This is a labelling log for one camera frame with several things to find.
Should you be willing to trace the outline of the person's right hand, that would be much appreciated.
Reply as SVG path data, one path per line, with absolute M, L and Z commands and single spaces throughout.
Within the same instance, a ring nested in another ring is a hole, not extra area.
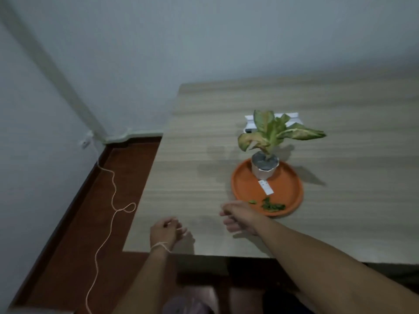
M 260 221 L 265 220 L 265 216 L 254 211 L 253 208 L 250 207 L 250 205 L 245 201 L 230 201 L 228 203 L 244 203 L 244 212 L 243 212 L 243 224 L 244 224 L 244 230 L 241 232 L 249 232 L 250 234 L 254 236 L 259 236 L 258 232 L 258 225 Z

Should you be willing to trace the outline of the person's left hand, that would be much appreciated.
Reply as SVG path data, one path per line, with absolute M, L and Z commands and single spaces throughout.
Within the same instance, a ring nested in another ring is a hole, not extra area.
M 172 250 L 176 243 L 178 243 L 181 239 L 163 239 L 163 219 L 156 222 L 150 228 L 150 247 L 153 246 L 157 242 L 167 242 L 169 244 L 170 249 Z

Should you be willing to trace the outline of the person's left forearm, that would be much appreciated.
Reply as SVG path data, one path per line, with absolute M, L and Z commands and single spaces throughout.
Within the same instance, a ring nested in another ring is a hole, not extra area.
M 159 314 L 168 255 L 162 248 L 149 253 L 112 314 Z

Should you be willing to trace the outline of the person's right forearm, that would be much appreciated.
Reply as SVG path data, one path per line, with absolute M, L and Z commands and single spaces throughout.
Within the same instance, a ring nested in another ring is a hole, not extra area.
M 265 216 L 253 227 L 323 314 L 419 314 L 419 295 L 342 251 Z

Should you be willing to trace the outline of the cut green leaf pieces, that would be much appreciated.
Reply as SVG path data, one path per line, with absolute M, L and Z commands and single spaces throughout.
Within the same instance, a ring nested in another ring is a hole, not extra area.
M 261 201 L 257 200 L 249 200 L 247 203 L 250 206 L 253 206 L 253 210 L 257 211 L 259 213 L 276 213 L 279 211 L 284 211 L 286 209 L 286 206 L 282 203 L 274 203 L 270 200 L 270 197 L 267 196 Z

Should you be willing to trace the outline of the white plant pot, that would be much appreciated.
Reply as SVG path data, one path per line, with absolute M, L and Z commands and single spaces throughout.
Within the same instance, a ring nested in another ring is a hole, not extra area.
M 267 156 L 264 152 L 258 151 L 251 157 L 251 170 L 258 180 L 271 178 L 280 164 L 276 155 Z

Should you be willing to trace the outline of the orange round plastic tray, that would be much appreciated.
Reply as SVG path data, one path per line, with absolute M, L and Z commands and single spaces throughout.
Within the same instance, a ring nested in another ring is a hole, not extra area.
M 237 200 L 261 201 L 267 195 L 258 183 L 258 179 L 251 170 L 251 160 L 247 159 L 240 163 L 231 176 L 231 191 Z M 265 213 L 262 215 L 270 218 L 279 218 L 292 214 L 303 201 L 303 186 L 301 179 L 294 169 L 285 162 L 280 162 L 274 175 L 268 180 L 274 194 L 269 195 L 274 203 L 282 203 L 286 206 L 284 211 Z

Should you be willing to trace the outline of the green and pink leafy plant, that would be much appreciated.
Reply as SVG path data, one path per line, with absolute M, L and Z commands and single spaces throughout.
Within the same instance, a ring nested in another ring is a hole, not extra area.
M 253 121 L 255 131 L 244 132 L 238 137 L 238 147 L 243 152 L 258 149 L 270 156 L 285 139 L 308 141 L 326 137 L 324 131 L 308 128 L 299 122 L 288 124 L 291 121 L 289 115 L 278 117 L 271 110 L 254 110 Z

